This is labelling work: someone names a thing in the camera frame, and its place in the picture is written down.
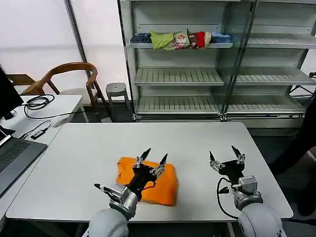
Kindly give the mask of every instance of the orange towel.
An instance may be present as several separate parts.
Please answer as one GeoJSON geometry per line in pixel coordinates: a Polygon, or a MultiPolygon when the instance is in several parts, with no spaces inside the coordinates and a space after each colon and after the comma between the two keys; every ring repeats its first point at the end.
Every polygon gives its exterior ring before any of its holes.
{"type": "MultiPolygon", "coordinates": [[[[134,158],[121,157],[118,161],[118,178],[117,182],[123,185],[128,184],[134,177],[133,164],[134,158]]],[[[158,163],[144,161],[143,164],[156,167],[158,163]]],[[[152,186],[152,182],[148,182],[146,187],[152,186]]],[[[178,190],[178,180],[173,165],[166,164],[164,173],[157,179],[154,188],[142,191],[142,201],[151,204],[161,204],[166,206],[175,206],[178,190]]]]}

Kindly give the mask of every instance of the laptop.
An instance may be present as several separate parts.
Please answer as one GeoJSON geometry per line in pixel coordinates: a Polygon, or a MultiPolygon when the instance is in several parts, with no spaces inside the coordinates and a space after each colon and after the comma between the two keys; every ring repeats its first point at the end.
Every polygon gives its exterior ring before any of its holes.
{"type": "Polygon", "coordinates": [[[6,135],[0,129],[0,197],[46,147],[6,135]]]}

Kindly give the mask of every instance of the shelf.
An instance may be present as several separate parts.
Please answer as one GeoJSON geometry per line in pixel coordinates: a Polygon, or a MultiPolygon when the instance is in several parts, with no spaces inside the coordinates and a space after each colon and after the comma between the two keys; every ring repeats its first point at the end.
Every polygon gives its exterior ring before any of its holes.
{"type": "Polygon", "coordinates": [[[251,34],[248,48],[316,48],[316,38],[296,34],[251,34]]]}
{"type": "MultiPolygon", "coordinates": [[[[132,48],[153,48],[152,43],[129,43],[129,47],[132,48]]],[[[233,43],[210,43],[206,48],[231,48],[233,47],[233,43]]]]}
{"type": "Polygon", "coordinates": [[[222,86],[215,69],[209,68],[139,68],[135,85],[222,86]]]}
{"type": "MultiPolygon", "coordinates": [[[[215,97],[222,102],[224,96],[215,97]]],[[[289,95],[233,95],[230,98],[227,114],[266,114],[297,115],[304,114],[304,107],[289,95]]]]}
{"type": "Polygon", "coordinates": [[[315,1],[315,0],[260,0],[260,2],[316,4],[316,1],[315,1]]]}
{"type": "Polygon", "coordinates": [[[138,114],[217,114],[211,96],[142,96],[138,114]]]}
{"type": "Polygon", "coordinates": [[[316,85],[297,68],[241,68],[236,85],[316,85]]]}
{"type": "MultiPolygon", "coordinates": [[[[127,0],[127,1],[210,1],[210,0],[127,0]]],[[[240,0],[212,0],[212,1],[237,1],[240,0]]]]}

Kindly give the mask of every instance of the white desk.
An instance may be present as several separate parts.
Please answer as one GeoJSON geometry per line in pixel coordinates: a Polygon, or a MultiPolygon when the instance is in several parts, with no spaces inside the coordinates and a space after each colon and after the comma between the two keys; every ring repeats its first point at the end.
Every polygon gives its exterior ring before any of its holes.
{"type": "MultiPolygon", "coordinates": [[[[216,200],[221,177],[209,167],[216,159],[235,159],[231,145],[246,154],[244,175],[255,175],[265,204],[281,218],[293,216],[281,189],[242,123],[68,123],[62,127],[18,193],[6,216],[14,219],[89,221],[108,208],[109,198],[93,184],[111,185],[121,156],[136,157],[152,148],[150,161],[167,162],[179,180],[177,205],[139,203],[131,221],[231,221],[216,200]]],[[[233,215],[233,196],[223,195],[233,215]]]]}
{"type": "MultiPolygon", "coordinates": [[[[21,96],[24,102],[33,98],[34,96],[21,96]]],[[[50,103],[45,108],[38,110],[38,111],[28,111],[28,114],[33,117],[45,117],[51,115],[57,115],[62,113],[70,113],[75,112],[79,108],[79,103],[82,100],[81,95],[60,95],[56,96],[55,100],[50,103]]],[[[1,125],[5,128],[14,129],[16,132],[13,134],[14,137],[20,137],[25,132],[34,129],[37,125],[45,121],[43,120],[35,120],[27,118],[24,114],[24,106],[18,107],[15,109],[17,114],[14,118],[10,120],[2,120],[1,125]]],[[[47,132],[39,137],[36,142],[44,143],[49,145],[51,141],[54,139],[58,131],[61,127],[51,127],[47,132]]],[[[33,168],[37,164],[40,158],[35,160],[33,164],[25,170],[25,172],[19,177],[18,180],[14,182],[14,184],[7,190],[4,195],[0,198],[0,219],[5,215],[5,212],[9,208],[10,204],[12,203],[13,199],[21,189],[22,185],[24,184],[25,180],[28,178],[30,173],[32,172],[33,168]]]]}

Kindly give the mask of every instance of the metal shelving unit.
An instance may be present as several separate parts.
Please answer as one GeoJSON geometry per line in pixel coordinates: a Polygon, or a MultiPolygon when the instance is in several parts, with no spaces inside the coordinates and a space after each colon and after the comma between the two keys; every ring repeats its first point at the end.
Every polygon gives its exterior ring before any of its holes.
{"type": "Polygon", "coordinates": [[[241,68],[236,85],[316,85],[297,68],[241,68]]]}
{"type": "MultiPolygon", "coordinates": [[[[224,97],[215,97],[219,102],[224,97]]],[[[288,95],[233,95],[227,113],[231,116],[301,115],[305,109],[288,95]]]]}
{"type": "Polygon", "coordinates": [[[211,96],[142,96],[139,114],[218,114],[211,96]]]}
{"type": "Polygon", "coordinates": [[[208,68],[139,68],[135,85],[222,86],[215,69],[208,68]]]}
{"type": "Polygon", "coordinates": [[[299,34],[251,34],[248,48],[316,48],[316,38],[299,34]]]}
{"type": "MultiPolygon", "coordinates": [[[[227,64],[221,61],[222,50],[237,49],[239,45],[234,40],[234,43],[210,43],[206,48],[169,51],[154,50],[151,43],[132,43],[131,38],[149,31],[186,30],[233,32],[242,36],[251,5],[240,0],[121,0],[125,56],[136,120],[153,116],[219,120],[220,108],[214,102],[213,91],[225,82],[217,68],[227,64]],[[239,5],[242,10],[235,16],[232,12],[239,5]]],[[[236,60],[238,54],[232,51],[230,59],[236,60]]]]}
{"type": "Polygon", "coordinates": [[[314,0],[260,0],[260,2],[316,4],[316,2],[314,0]]]}
{"type": "Polygon", "coordinates": [[[224,120],[252,120],[252,126],[258,121],[256,126],[262,127],[262,119],[274,119],[279,126],[276,120],[291,119],[294,124],[304,115],[305,108],[290,93],[293,86],[316,85],[300,70],[308,50],[316,48],[315,3],[260,0],[240,68],[225,81],[230,91],[214,96],[216,103],[224,104],[224,120]]]}
{"type": "MultiPolygon", "coordinates": [[[[152,43],[129,43],[129,47],[132,48],[153,48],[152,43]]],[[[233,43],[210,43],[206,48],[231,48],[233,43]]]]}

